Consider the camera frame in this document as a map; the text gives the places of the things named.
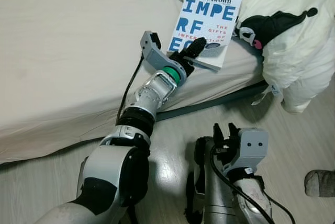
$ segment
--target mattress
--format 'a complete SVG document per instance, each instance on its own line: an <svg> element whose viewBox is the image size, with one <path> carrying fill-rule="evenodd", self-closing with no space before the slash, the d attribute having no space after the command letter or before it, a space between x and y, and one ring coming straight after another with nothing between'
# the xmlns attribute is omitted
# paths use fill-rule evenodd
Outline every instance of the mattress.
<svg viewBox="0 0 335 224"><path fill-rule="evenodd" d="M108 134L145 30L166 51L180 0L0 0L0 163ZM262 57L233 40L219 72L196 68L164 110L262 80ZM152 70L144 64L130 92Z"/></svg>

